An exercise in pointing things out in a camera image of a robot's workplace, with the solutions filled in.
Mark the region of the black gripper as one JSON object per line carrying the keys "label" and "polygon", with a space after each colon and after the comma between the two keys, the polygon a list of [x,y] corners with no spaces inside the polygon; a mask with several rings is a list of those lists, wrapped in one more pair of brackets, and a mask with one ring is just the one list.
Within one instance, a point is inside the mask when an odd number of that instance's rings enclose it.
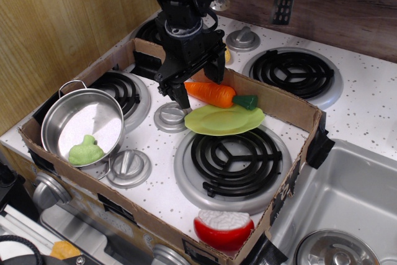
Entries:
{"label": "black gripper", "polygon": [[157,21],[159,37],[166,57],[154,80],[163,95],[176,101],[182,109],[189,109],[190,102],[184,81],[204,70],[205,76],[221,84],[225,72],[225,48],[223,30],[204,29],[200,21],[190,30],[174,34],[165,21]]}

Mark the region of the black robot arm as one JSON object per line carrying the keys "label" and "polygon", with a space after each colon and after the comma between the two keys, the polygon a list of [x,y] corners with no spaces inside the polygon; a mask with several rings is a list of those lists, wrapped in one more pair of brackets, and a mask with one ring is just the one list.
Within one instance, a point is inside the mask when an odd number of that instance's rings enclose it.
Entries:
{"label": "black robot arm", "polygon": [[203,18],[218,18],[210,4],[213,0],[157,0],[161,7],[155,23],[165,61],[154,75],[159,91],[176,101],[182,109],[189,109],[190,102],[185,81],[203,70],[206,77],[220,84],[225,71],[223,30],[213,24],[203,27]]}

